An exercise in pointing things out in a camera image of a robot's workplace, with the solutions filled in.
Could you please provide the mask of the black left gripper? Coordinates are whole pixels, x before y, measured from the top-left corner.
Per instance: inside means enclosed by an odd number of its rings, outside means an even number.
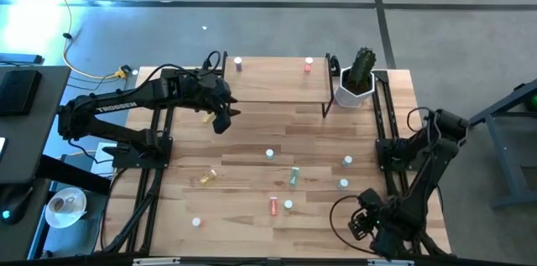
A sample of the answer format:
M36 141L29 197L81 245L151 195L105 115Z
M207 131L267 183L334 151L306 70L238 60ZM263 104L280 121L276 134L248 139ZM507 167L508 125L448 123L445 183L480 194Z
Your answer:
M182 107L214 112L212 126L217 134L224 133L231 126L231 117L241 113L230 108L232 103L237 103L237 99L229 85L214 74L186 76L182 81Z

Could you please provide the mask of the dark flat device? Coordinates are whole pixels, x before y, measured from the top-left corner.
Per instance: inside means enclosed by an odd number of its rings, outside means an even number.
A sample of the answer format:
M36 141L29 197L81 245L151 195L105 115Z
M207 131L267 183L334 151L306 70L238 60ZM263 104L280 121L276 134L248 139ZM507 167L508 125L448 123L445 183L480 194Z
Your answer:
M42 65L44 57L42 55L0 53L0 63L15 65Z

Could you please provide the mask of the green cactus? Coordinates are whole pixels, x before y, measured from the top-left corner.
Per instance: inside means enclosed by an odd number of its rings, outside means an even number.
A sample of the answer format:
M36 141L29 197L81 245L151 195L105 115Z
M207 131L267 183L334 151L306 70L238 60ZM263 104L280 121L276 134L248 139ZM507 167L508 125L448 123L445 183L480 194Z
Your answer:
M372 49L362 47L348 72L346 87L354 94L368 91L371 86L370 73L375 66L376 55Z

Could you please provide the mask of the black aluminium table frame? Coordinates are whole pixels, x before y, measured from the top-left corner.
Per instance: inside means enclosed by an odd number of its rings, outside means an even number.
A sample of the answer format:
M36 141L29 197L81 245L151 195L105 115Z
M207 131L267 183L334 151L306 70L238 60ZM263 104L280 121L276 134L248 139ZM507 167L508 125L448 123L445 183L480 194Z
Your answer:
M215 134L202 114L176 109L171 160L164 170L150 257L181 264L291 266L369 259L369 240L356 240L347 224L357 196L386 193L375 152L378 129L372 101L357 109L252 103L240 105L231 127ZM272 149L274 157L266 158ZM353 158L344 167L345 156ZM289 184L298 167L297 184ZM200 178L210 170L217 177ZM338 187L347 179L345 189ZM269 198L278 198L272 216ZM293 201L286 211L284 202ZM202 220L200 227L192 219Z

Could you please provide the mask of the silver frame bracket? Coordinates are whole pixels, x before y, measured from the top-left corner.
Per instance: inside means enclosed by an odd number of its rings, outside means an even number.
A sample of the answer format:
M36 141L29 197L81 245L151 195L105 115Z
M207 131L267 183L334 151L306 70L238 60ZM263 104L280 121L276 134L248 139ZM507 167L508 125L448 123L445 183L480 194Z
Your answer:
M415 266L415 264L411 260L371 258L367 261L367 266Z
M181 259L177 257L152 257L135 258L132 266L177 266L181 264Z

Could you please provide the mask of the white hexagonal plant pot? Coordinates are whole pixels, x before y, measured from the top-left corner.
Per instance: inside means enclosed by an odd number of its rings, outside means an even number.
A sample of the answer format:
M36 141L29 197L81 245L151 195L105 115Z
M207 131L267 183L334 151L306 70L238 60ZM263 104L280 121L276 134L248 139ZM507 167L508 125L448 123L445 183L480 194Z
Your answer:
M354 94L343 85L344 79L347 77L348 73L350 72L350 69L350 67L347 67L341 70L341 74L339 77L339 86L335 91L335 100L337 104L341 107L358 108L375 93L375 76L372 72L370 72L368 77L369 85L367 87L367 90L360 94Z

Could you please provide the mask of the wooden shelf black metal frame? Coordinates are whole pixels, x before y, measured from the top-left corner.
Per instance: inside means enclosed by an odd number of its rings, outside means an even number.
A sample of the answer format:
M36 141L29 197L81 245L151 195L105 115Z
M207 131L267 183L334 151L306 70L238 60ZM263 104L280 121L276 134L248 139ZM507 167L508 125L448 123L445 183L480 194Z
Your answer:
M242 71L236 71L235 57L242 58ZM322 117L326 117L335 98L330 57L311 57L312 70L305 72L304 56L234 56L224 52L222 78L239 102L319 104Z

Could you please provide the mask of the black computer mouse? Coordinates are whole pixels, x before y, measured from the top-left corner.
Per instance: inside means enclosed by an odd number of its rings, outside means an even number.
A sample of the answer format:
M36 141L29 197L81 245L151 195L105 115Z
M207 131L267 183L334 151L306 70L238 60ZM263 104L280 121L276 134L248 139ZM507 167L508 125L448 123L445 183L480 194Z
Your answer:
M0 190L0 221L6 225L19 222L33 193L31 184L4 185Z

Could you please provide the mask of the dark grey desk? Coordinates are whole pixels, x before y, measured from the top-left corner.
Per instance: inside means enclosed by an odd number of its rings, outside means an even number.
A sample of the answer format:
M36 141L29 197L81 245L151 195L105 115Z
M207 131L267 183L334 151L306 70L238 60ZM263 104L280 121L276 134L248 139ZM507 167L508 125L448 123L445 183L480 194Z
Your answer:
M25 261L34 240L50 182L57 181L105 195L110 180L80 170L44 154L70 69L66 66L0 66L0 87L11 71L35 70L41 76L32 107L26 115L0 116L0 263ZM21 185L31 190L23 218L16 224L3 222L8 192Z

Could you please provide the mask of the grey metal stand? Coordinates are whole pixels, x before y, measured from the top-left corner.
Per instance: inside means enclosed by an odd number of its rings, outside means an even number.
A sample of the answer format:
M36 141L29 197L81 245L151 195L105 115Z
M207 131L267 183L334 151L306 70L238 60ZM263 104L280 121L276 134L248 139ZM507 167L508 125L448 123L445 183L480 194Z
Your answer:
M532 191L524 177L521 165L516 165L510 157L508 147L504 145L500 136L497 117L534 117L537 118L536 112L511 112L514 107L523 104L530 98L537 96L537 78L516 86L511 93L498 100L489 107L484 108L469 120L470 128L484 123L493 141L494 148L498 155L500 168L503 172L509 194L500 196L490 202L493 210L508 206L526 205L537 203L537 190Z

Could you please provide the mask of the black keyboard device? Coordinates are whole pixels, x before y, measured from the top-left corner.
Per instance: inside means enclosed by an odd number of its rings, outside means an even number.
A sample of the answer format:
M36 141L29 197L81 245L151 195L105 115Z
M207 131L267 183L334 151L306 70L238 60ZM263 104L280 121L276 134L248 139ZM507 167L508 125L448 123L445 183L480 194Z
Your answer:
M0 117L29 115L41 82L37 70L11 70L0 83Z

